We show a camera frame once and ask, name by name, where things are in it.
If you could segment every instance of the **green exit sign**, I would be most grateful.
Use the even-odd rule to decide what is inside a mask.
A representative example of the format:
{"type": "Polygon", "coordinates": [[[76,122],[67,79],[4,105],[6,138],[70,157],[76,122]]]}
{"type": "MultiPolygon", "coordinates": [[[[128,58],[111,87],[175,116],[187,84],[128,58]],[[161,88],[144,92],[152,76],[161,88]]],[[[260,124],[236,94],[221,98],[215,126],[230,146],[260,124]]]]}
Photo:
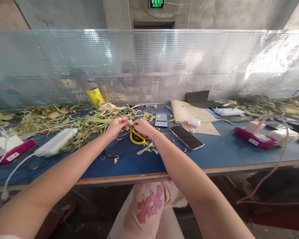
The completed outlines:
{"type": "Polygon", "coordinates": [[[150,8],[159,8],[159,9],[164,9],[164,2],[165,0],[150,0],[150,8]]]}

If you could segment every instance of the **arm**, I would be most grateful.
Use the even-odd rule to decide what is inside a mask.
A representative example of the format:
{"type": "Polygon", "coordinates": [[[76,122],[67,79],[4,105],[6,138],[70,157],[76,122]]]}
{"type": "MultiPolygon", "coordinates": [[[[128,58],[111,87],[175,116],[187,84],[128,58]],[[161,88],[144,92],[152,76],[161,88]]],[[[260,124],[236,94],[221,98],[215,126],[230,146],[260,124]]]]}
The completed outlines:
{"type": "Polygon", "coordinates": [[[114,119],[104,134],[57,163],[6,203],[0,209],[0,235],[34,238],[52,207],[128,124],[127,119],[114,119]]]}
{"type": "MultiPolygon", "coordinates": [[[[133,126],[151,139],[160,133],[146,120],[138,119],[133,126]]],[[[204,238],[254,238],[224,195],[194,161],[162,134],[156,137],[155,146],[170,178],[191,205],[204,238]]]]}

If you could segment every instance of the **perforated partition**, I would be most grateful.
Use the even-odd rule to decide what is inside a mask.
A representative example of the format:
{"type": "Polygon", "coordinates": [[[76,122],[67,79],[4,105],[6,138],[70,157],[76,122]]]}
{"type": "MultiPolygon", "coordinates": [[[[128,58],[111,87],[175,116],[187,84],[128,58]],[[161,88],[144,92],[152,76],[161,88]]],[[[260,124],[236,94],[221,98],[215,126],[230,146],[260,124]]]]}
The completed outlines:
{"type": "Polygon", "coordinates": [[[33,30],[0,32],[0,109],[88,100],[83,71],[114,104],[289,97],[299,87],[299,31],[33,30]]]}

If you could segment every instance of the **black phone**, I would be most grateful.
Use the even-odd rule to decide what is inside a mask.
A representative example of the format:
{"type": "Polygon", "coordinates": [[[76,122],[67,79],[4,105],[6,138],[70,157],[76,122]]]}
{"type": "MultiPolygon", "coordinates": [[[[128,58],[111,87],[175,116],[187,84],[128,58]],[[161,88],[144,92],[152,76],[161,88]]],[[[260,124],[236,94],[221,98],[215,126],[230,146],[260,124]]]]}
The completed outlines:
{"type": "Polygon", "coordinates": [[[169,128],[169,130],[177,139],[183,142],[183,144],[191,150],[196,150],[204,146],[202,141],[180,125],[173,126],[169,128]]]}
{"type": "Polygon", "coordinates": [[[274,123],[274,124],[267,124],[266,128],[276,130],[276,129],[285,129],[286,126],[284,124],[274,123]]]}

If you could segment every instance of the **bracelet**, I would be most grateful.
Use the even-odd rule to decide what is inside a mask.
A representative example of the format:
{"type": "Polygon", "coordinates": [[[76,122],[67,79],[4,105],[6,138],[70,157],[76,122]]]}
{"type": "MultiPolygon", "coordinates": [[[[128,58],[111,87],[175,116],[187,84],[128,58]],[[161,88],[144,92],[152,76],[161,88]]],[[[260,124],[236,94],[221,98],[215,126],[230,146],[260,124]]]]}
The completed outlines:
{"type": "Polygon", "coordinates": [[[159,136],[160,134],[163,134],[163,133],[158,133],[157,135],[155,135],[155,137],[152,139],[152,142],[154,142],[154,139],[156,139],[156,137],[159,136]]]}

